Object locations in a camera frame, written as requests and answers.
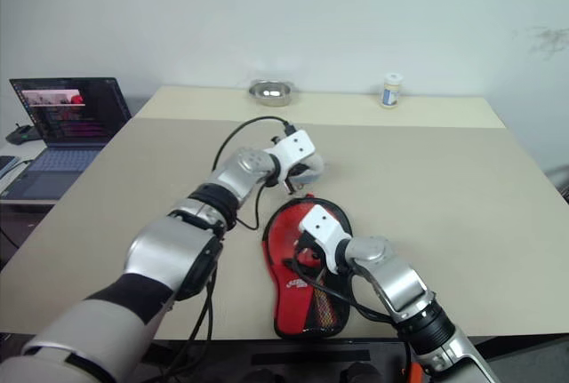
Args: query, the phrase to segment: red slipper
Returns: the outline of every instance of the red slipper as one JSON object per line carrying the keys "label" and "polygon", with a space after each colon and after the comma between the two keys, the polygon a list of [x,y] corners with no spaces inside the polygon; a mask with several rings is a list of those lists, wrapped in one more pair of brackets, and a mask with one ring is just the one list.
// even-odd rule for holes
{"label": "red slipper", "polygon": [[[349,318],[349,305],[306,284],[290,267],[301,220],[316,204],[322,205],[351,234],[346,214],[338,205],[307,195],[289,201],[269,220],[262,247],[276,286],[275,332],[282,338],[320,338],[338,334]],[[329,272],[324,262],[307,250],[299,255],[304,273],[322,285],[348,295],[348,280]]]}

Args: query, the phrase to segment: laptop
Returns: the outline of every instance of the laptop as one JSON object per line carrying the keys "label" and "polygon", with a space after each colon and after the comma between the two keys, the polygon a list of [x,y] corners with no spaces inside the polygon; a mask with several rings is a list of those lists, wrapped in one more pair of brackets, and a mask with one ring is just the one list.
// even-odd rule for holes
{"label": "laptop", "polygon": [[11,79],[47,148],[0,194],[54,203],[131,118],[115,78]]}

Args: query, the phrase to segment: beige tabletop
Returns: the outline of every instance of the beige tabletop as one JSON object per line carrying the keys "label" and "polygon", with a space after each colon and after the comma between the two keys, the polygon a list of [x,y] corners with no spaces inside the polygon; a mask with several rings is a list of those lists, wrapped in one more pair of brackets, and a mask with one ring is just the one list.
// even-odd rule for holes
{"label": "beige tabletop", "polygon": [[[302,99],[313,100],[309,108],[322,108],[326,97],[336,106],[310,124],[298,103],[270,109],[247,102],[253,109],[247,115],[233,109],[205,118],[218,101],[246,99],[221,90],[159,91],[0,275],[0,331],[36,333],[116,280],[140,228],[200,184],[235,121],[257,112],[300,119],[326,161],[324,176],[302,194],[314,192],[340,205],[356,234],[388,237],[468,335],[569,331],[569,207],[484,100],[452,99],[446,107],[448,99],[416,98],[383,110],[366,96]],[[428,109],[422,119],[411,109],[413,101]],[[234,106],[232,101],[228,109]],[[348,111],[350,124],[344,124],[341,114]],[[363,124],[354,124],[358,115]],[[248,127],[228,150],[266,147],[280,131],[272,123]],[[261,221],[288,199],[280,188],[267,189]],[[252,220],[252,202],[240,217]],[[260,233],[236,227],[224,244],[214,338],[275,338],[275,289]],[[356,281],[355,288],[360,301],[380,307],[368,285]],[[202,302],[203,294],[176,304],[157,337],[185,339]],[[352,311],[340,337],[393,335],[388,326]]]}

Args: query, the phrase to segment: metal bowl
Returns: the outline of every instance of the metal bowl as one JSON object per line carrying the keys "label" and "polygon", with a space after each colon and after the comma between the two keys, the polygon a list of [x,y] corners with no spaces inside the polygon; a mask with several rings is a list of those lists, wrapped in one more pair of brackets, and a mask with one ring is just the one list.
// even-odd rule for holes
{"label": "metal bowl", "polygon": [[291,86],[279,81],[257,81],[249,88],[261,105],[279,107],[288,105],[293,99]]}

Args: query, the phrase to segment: white bottle cap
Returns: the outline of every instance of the white bottle cap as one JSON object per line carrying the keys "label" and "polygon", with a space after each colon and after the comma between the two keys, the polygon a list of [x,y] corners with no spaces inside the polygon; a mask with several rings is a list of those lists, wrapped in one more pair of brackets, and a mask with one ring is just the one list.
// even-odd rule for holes
{"label": "white bottle cap", "polygon": [[396,74],[395,72],[385,74],[383,82],[389,85],[400,85],[403,82],[403,75]]}

